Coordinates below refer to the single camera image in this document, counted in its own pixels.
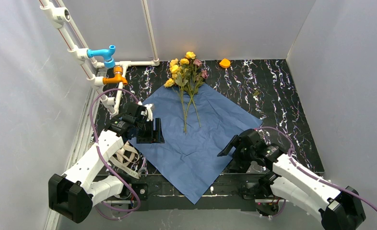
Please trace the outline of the yellow fake flower bunch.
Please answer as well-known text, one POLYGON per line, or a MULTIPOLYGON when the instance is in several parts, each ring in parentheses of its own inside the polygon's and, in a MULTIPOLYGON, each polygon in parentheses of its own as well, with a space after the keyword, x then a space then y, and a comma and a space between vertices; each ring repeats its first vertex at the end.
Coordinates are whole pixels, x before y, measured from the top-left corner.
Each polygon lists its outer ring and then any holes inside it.
POLYGON ((193 76, 194 60, 196 60, 196 54, 188 51, 183 58, 172 59, 169 62, 170 77, 164 83, 165 88, 177 87, 174 91, 178 94, 183 109, 183 131, 187 133, 187 116, 190 107, 189 102, 185 102, 185 94, 189 93, 189 81, 193 76))

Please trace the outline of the brown pink fake flower bunch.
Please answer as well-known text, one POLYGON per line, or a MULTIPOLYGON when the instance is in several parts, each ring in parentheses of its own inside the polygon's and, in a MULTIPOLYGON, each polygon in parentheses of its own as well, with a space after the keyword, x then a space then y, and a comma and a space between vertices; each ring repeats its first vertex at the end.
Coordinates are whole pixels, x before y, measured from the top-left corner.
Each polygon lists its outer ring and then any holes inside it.
POLYGON ((198 119, 199 127, 201 127, 200 123, 200 116, 197 110, 197 106, 194 100, 194 96, 199 93, 200 87, 205 83, 209 74, 207 69, 202 67, 203 62, 199 59, 193 59, 189 66, 189 81, 188 81, 188 95, 190 96, 190 100, 188 103, 187 109, 192 105, 194 106, 194 110, 196 112, 196 116, 198 119))

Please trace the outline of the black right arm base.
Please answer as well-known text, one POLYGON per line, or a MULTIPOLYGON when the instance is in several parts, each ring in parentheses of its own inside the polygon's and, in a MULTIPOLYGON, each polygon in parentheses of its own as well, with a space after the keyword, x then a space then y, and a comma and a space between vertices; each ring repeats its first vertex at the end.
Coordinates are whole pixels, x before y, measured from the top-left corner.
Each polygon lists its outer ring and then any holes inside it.
POLYGON ((286 205, 286 201, 267 190, 267 187, 259 183, 244 183, 238 189, 238 194, 244 200, 253 200, 256 204, 256 212, 259 217, 273 219, 280 215, 286 205))

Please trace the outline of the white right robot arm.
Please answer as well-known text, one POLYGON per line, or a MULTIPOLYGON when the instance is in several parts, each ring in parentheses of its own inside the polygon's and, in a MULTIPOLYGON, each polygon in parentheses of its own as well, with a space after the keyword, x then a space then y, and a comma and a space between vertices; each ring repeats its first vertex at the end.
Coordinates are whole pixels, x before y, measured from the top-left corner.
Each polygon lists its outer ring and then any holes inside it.
POLYGON ((218 154, 227 155, 233 158, 234 172, 244 172, 253 161, 268 170, 252 187, 239 189, 244 198, 282 198, 312 215, 326 230, 355 230, 366 219, 355 189, 331 186, 277 144, 265 143, 254 129, 234 135, 218 154))

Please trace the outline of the blue wrapping paper sheet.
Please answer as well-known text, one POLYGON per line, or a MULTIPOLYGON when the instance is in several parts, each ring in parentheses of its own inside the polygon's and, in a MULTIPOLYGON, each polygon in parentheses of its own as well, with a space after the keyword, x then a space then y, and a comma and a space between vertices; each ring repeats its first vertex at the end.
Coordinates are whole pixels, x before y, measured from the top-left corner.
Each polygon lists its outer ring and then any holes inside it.
POLYGON ((231 161, 219 157, 234 135, 258 128, 262 121, 208 85, 194 96, 195 106, 183 114, 180 99, 171 88, 160 87, 146 100, 155 106, 164 143, 131 144, 142 153, 180 193, 195 204, 231 161))

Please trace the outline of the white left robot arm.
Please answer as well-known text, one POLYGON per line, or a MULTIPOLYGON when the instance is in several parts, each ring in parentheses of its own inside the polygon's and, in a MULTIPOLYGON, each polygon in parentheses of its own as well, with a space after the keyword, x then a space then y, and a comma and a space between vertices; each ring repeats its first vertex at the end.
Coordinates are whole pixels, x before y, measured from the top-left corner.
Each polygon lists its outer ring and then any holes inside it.
POLYGON ((120 176, 109 175, 94 181, 100 170, 119 150, 131 150, 127 142, 164 143, 161 119, 153 117, 154 104, 128 103, 126 110, 113 117, 96 142, 62 175, 48 182, 48 206, 75 223, 84 221, 93 207, 131 186, 120 176))

